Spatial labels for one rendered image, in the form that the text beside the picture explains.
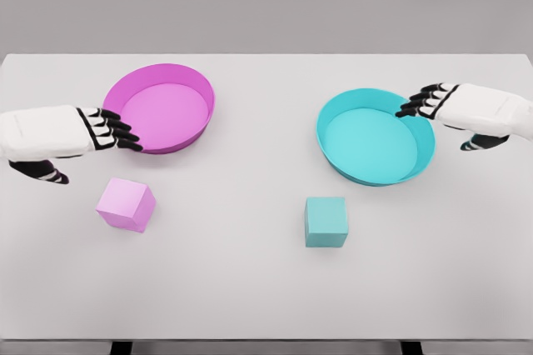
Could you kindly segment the pink cube block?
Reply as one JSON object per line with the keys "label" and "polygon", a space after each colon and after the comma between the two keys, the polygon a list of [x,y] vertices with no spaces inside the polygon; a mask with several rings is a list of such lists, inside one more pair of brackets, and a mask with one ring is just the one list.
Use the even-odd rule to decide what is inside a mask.
{"label": "pink cube block", "polygon": [[112,227],[143,233],[156,204],[148,185],[113,177],[97,203],[96,212]]}

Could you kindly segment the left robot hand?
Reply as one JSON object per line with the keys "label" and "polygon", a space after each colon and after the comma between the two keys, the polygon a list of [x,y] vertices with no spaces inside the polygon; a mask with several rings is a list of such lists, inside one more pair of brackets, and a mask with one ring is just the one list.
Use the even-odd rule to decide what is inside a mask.
{"label": "left robot hand", "polygon": [[100,107],[60,105],[0,114],[0,158],[38,181],[67,185],[53,158],[79,158],[112,148],[143,150],[119,114]]}

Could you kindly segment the pink round plate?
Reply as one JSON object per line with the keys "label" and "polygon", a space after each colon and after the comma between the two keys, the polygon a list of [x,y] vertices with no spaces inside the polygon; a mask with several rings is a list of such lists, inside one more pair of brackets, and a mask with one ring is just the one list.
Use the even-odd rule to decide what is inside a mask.
{"label": "pink round plate", "polygon": [[212,118],[215,92],[197,70],[175,63],[138,68],[108,91],[103,107],[121,116],[144,153],[174,153],[194,143]]}

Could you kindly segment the cyan round plate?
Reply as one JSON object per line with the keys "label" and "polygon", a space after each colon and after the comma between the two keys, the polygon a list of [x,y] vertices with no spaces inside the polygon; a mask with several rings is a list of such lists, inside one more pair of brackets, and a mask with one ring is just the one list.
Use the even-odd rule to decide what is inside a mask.
{"label": "cyan round plate", "polygon": [[397,117],[405,97],[378,88],[341,92],[324,104],[316,139],[330,165],[362,185],[384,187],[423,173],[436,152],[436,135],[423,117]]}

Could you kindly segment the cyan cube block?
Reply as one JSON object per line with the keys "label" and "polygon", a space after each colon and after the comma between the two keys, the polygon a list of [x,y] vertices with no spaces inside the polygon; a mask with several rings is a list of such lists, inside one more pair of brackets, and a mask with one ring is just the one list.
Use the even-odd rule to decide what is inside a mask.
{"label": "cyan cube block", "polygon": [[305,206],[305,244],[308,248],[341,248],[349,227],[343,197],[308,197]]}

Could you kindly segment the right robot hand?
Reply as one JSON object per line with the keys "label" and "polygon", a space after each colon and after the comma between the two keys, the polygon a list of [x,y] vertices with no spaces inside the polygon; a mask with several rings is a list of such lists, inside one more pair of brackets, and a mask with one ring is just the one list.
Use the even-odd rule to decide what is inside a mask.
{"label": "right robot hand", "polygon": [[470,83],[423,87],[395,113],[423,117],[448,128],[470,131],[462,151],[486,150],[517,136],[533,143],[533,101],[517,94]]}

